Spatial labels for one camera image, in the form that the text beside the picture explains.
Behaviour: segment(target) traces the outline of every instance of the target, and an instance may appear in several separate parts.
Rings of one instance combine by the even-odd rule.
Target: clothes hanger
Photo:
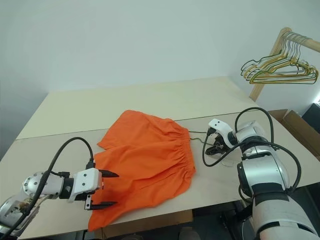
[[[283,44],[282,42],[282,46],[285,45],[283,49],[287,49],[282,51],[286,58],[282,59],[283,55],[279,54],[277,57],[269,59],[267,64],[264,63],[264,65],[260,67],[261,69],[256,68],[252,70],[248,76],[246,76],[247,81],[250,81],[250,83],[288,83],[289,81],[294,83],[297,81],[309,81],[312,84],[315,82],[319,75],[316,68],[310,66],[307,62],[299,62],[299,57],[301,55],[301,45],[299,43],[302,43],[308,38],[292,32],[287,33],[284,37],[286,38],[290,35],[294,35],[293,39],[295,40],[292,47],[290,44],[291,41],[288,41],[288,44]],[[277,69],[287,66],[296,66],[297,70],[276,72]]]

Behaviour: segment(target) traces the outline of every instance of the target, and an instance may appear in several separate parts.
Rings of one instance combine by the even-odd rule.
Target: orange fabric
[[[171,119],[127,110],[98,145],[97,169],[119,177],[104,178],[104,187],[92,196],[94,204],[117,204],[93,210],[89,231],[113,222],[122,214],[154,207],[185,192],[196,172],[188,129]]]

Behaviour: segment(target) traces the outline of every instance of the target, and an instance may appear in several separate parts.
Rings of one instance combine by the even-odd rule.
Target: table
[[[191,131],[205,131],[208,122],[212,118],[219,118],[232,126],[236,116],[237,114],[235,113],[224,114],[180,120],[177,122]],[[269,122],[262,113],[258,111],[248,112],[241,117],[239,123],[249,120],[257,120],[267,134],[270,133]],[[1,171],[0,175],[1,187],[3,188],[1,189],[1,201],[3,202],[6,197],[17,193],[21,187],[21,182],[28,174],[46,169],[51,161],[51,157],[67,139],[81,136],[91,144],[93,151],[97,153],[102,151],[102,149],[99,148],[96,143],[103,137],[105,132],[106,129],[102,129],[16,140],[6,154],[6,158],[1,162],[1,169],[7,169],[7,171]],[[204,134],[191,133],[190,135],[191,137],[204,138]],[[274,138],[276,143],[290,149],[300,160],[302,166],[300,186],[320,181],[318,174],[320,171],[320,162],[275,120]],[[192,140],[190,144],[196,174],[192,179],[189,190],[155,208],[144,208],[125,214],[115,223],[123,223],[240,199],[238,195],[239,180],[236,168],[236,164],[241,161],[240,150],[237,149],[231,153],[226,160],[222,162],[224,165],[220,163],[215,167],[206,167],[203,165],[201,158],[202,143],[198,140]],[[296,166],[286,153],[279,151],[278,154],[287,167],[290,182],[292,183],[297,172]],[[88,161],[88,156],[88,150],[83,143],[75,141],[62,152],[54,170],[80,171]],[[217,157],[207,156],[206,158],[207,162],[210,163],[211,161],[215,161]],[[7,159],[21,161],[19,166],[15,167],[13,163]],[[23,174],[16,174],[16,176],[12,178],[12,172],[18,171],[19,169],[21,169],[21,172],[23,170]],[[90,211],[84,210],[83,202],[70,204],[61,199],[47,200],[42,204],[39,214],[21,237],[31,238],[83,230],[87,228],[90,215]]]
[[[221,91],[215,91],[213,94],[212,87],[214,86],[218,86],[218,89]],[[180,125],[188,128],[190,131],[206,131],[208,122],[213,118],[213,115],[216,115],[215,118],[219,118],[233,126],[237,115],[234,113],[256,106],[253,101],[245,96],[227,78],[161,83],[156,84],[156,86],[150,85],[150,88],[143,86],[143,91],[150,89],[149,93],[152,93],[147,96],[139,95],[136,86],[132,90],[135,94],[130,94],[128,89],[125,88],[123,91],[123,93],[130,95],[131,101],[127,104],[128,106],[132,106],[130,103],[135,102],[136,105],[136,108],[128,108],[138,109],[161,117],[171,117],[169,114],[166,115],[167,111],[173,115],[172,118],[174,120],[177,120]],[[166,94],[172,89],[174,89],[173,93]],[[107,110],[102,111],[103,104],[97,103],[98,105],[100,104],[100,108],[94,108],[96,115],[93,111],[90,112],[89,110],[90,114],[88,116],[90,117],[85,117],[90,107],[89,104],[85,103],[87,102],[86,97],[83,97],[83,100],[79,102],[79,104],[84,104],[84,106],[73,106],[77,102],[75,99],[80,100],[81,96],[86,96],[86,94],[93,96],[97,92],[104,92],[101,89],[92,91],[94,93],[90,94],[86,91],[80,91],[83,92],[81,94],[77,91],[76,93],[53,93],[49,95],[49,100],[46,100],[47,98],[44,100],[40,108],[25,126],[25,131],[21,132],[18,139],[12,144],[0,162],[0,203],[4,202],[9,196],[16,194],[26,177],[34,172],[47,169],[58,148],[69,138],[75,136],[83,137],[91,144],[95,153],[102,151],[96,143],[103,137],[107,128],[115,120],[112,114],[110,114],[111,120],[108,120],[108,113],[118,116],[122,110],[126,109],[123,109],[126,104],[115,104],[115,101],[111,102],[111,97],[113,98],[122,92],[120,88],[112,91],[116,92],[116,94],[110,93],[110,95],[107,95],[100,93],[98,94],[100,101],[104,100],[106,106],[110,108],[104,107],[103,109]],[[204,96],[209,97],[201,98],[202,93],[205,93]],[[62,102],[64,102],[65,106],[61,106],[62,102],[60,100],[62,97],[65,100],[69,99],[70,103],[64,100]],[[151,97],[153,97],[152,101],[145,102],[147,98]],[[96,117],[97,119],[103,118],[103,121],[95,121]],[[267,134],[270,133],[269,122],[263,113],[258,111],[248,112],[241,116],[239,123],[249,120],[257,120]],[[316,158],[276,121],[274,121],[274,131],[275,142],[291,150],[301,161],[302,178],[300,186],[319,182],[320,177],[318,172],[320,170],[320,163]],[[191,136],[205,137],[203,134],[198,133],[192,133]],[[124,223],[240,199],[238,195],[239,180],[236,169],[236,163],[240,161],[240,151],[235,150],[223,163],[215,167],[205,167],[201,159],[202,143],[193,140],[190,144],[197,172],[194,175],[189,190],[155,208],[144,208],[130,212],[119,218],[115,223]],[[296,167],[290,157],[284,152],[279,152],[279,156],[287,166],[292,183],[295,178]],[[71,173],[81,171],[84,169],[88,158],[88,149],[82,142],[74,141],[62,152],[54,170],[69,171]],[[210,157],[207,156],[208,163],[214,160],[210,160]],[[60,199],[47,200],[42,204],[38,215],[20,238],[35,238],[84,230],[88,227],[90,215],[90,211],[84,210],[83,202],[70,204]]]

